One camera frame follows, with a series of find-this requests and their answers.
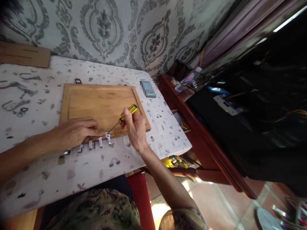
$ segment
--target patterned wallpaper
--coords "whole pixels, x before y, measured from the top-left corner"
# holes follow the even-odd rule
[[[189,62],[235,0],[14,0],[0,40],[52,54],[144,70]]]

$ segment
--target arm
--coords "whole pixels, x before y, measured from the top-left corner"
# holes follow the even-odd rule
[[[87,136],[102,136],[92,117],[70,119],[54,129],[29,137],[0,154],[0,186],[40,156],[80,145]]]
[[[125,123],[132,146],[138,151],[150,170],[162,196],[172,209],[196,208],[194,200],[190,197],[184,186],[177,180],[170,170],[160,161],[151,150],[146,141],[145,119],[137,110],[133,115],[124,109]]]

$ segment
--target finger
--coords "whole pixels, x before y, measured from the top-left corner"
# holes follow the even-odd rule
[[[72,118],[74,121],[87,121],[87,120],[92,120],[93,117],[84,117],[84,118]]]
[[[143,119],[143,116],[141,114],[141,112],[139,110],[136,110],[133,114],[132,114],[133,120],[134,121],[139,121]]]
[[[98,122],[96,120],[88,120],[88,121],[79,121],[78,125],[84,126],[84,127],[93,127],[94,129],[98,128]]]
[[[126,125],[126,122],[123,121],[122,123],[119,124],[121,126],[121,129],[124,129],[125,128],[125,125]]]
[[[126,121],[126,124],[127,124],[127,128],[134,127],[132,115],[131,115],[130,111],[128,110],[128,108],[124,108],[123,113],[124,113],[125,121]]]
[[[102,132],[102,131],[99,131],[99,130],[96,130],[96,129],[87,129],[87,131],[85,132],[85,135],[86,136],[103,136],[105,135],[106,133],[105,132]]]

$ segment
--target person's lap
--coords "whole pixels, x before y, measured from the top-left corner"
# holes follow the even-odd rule
[[[58,213],[60,212],[64,207],[66,207],[68,204],[70,204],[76,197],[83,194],[84,192],[87,192],[91,189],[104,189],[104,188],[112,188],[120,193],[125,194],[127,197],[133,200],[132,197],[132,191],[130,188],[130,185],[128,183],[128,180],[126,176],[123,174],[121,176],[112,178],[104,183],[98,184],[92,188],[89,188],[87,190],[84,190],[82,192],[79,192],[77,194],[73,194],[71,196],[65,197],[61,200],[58,200],[56,202],[53,202],[49,205],[45,206],[45,210],[43,213],[42,223],[40,226],[40,230],[45,229],[47,224],[50,222],[50,220]]]

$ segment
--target printed tablecloth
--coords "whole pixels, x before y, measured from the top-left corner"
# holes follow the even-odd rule
[[[22,74],[24,78],[39,76],[41,80],[23,80],[21,73],[29,73]],[[146,133],[147,142],[160,159],[181,155],[192,147],[162,94],[144,71],[52,56],[48,69],[2,64],[0,75],[0,81],[7,80],[1,82],[0,87],[16,81],[29,90],[38,90],[29,96],[17,87],[0,89],[1,105],[12,101],[7,108],[20,100],[30,100],[13,111],[0,109],[0,152],[57,126],[64,84],[74,83],[75,78],[84,84],[135,86],[152,128]],[[141,79],[151,81],[156,98],[145,97]],[[7,218],[39,208],[145,165],[127,135],[111,138],[111,141],[113,144],[109,147],[107,140],[103,140],[102,149],[96,142],[92,151],[84,145],[83,153],[77,153],[78,147],[75,147],[65,158],[60,158],[63,153],[43,156],[24,168],[1,188],[1,214]]]

